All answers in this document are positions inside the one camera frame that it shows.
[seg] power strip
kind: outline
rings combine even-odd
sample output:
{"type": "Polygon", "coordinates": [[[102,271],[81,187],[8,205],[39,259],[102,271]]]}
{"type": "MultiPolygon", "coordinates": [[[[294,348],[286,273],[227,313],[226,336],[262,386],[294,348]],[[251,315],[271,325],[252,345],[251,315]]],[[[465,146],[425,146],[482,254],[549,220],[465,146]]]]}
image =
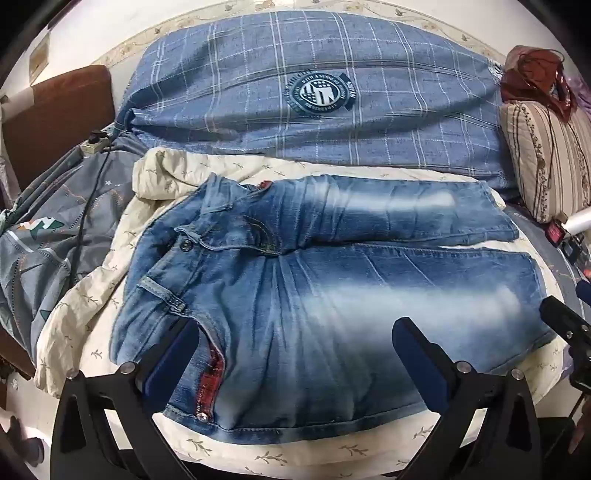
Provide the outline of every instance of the power strip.
{"type": "Polygon", "coordinates": [[[108,138],[99,138],[99,141],[97,143],[89,143],[89,140],[84,140],[80,144],[80,149],[86,155],[94,155],[95,153],[100,152],[107,145],[109,145],[108,138]]]}

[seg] metal bolt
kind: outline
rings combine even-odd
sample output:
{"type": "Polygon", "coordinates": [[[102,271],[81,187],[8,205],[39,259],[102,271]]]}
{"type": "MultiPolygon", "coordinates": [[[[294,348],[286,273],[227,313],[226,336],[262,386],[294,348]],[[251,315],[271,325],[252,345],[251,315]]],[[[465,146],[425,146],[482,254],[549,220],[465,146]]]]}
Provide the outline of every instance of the metal bolt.
{"type": "Polygon", "coordinates": [[[472,366],[465,361],[458,362],[456,365],[457,371],[463,374],[469,374],[472,371],[472,366]]]}
{"type": "Polygon", "coordinates": [[[77,368],[70,368],[66,372],[66,378],[68,380],[74,380],[78,376],[79,373],[80,373],[80,371],[77,368]]]}
{"type": "Polygon", "coordinates": [[[518,368],[514,368],[513,370],[511,370],[511,376],[516,380],[523,380],[525,378],[523,372],[518,368]]]}
{"type": "Polygon", "coordinates": [[[135,363],[133,362],[125,362],[119,367],[119,371],[124,374],[128,375],[135,370],[135,363]]]}

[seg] metal rivet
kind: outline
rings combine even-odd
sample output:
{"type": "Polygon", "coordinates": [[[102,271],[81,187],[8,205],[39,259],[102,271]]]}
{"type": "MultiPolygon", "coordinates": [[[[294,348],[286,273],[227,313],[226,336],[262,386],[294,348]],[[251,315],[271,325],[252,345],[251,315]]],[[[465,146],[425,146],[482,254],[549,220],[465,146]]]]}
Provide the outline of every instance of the metal rivet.
{"type": "Polygon", "coordinates": [[[456,365],[457,371],[463,374],[469,374],[472,371],[472,366],[465,361],[458,362],[456,365]]]}
{"type": "Polygon", "coordinates": [[[190,252],[193,249],[193,242],[191,240],[183,240],[181,242],[181,250],[183,252],[190,252]]]}
{"type": "Polygon", "coordinates": [[[75,379],[78,376],[79,373],[80,373],[80,371],[77,368],[70,368],[66,372],[66,378],[68,380],[73,380],[73,379],[75,379]]]}
{"type": "Polygon", "coordinates": [[[516,380],[523,380],[525,378],[523,372],[518,368],[514,368],[513,370],[511,370],[511,376],[516,380]]]}
{"type": "Polygon", "coordinates": [[[133,362],[125,362],[119,367],[119,371],[124,374],[128,375],[135,370],[135,363],[133,362]]]}

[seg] striped pillow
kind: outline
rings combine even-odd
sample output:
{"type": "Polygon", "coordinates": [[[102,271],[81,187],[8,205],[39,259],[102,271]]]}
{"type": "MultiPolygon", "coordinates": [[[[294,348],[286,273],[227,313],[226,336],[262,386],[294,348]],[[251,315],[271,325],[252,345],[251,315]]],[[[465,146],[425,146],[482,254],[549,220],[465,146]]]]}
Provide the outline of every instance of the striped pillow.
{"type": "Polygon", "coordinates": [[[591,121],[578,108],[568,124],[538,102],[501,106],[519,191],[533,217],[547,223],[591,203],[591,121]]]}

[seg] purple fabric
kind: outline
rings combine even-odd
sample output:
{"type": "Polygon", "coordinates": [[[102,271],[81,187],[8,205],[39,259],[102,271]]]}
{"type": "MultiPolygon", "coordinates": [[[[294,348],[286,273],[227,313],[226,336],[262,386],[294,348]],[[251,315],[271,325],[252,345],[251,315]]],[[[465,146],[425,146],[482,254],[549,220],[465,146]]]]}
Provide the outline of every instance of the purple fabric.
{"type": "Polygon", "coordinates": [[[568,78],[567,82],[577,96],[579,107],[585,110],[591,118],[591,89],[581,77],[568,78]]]}

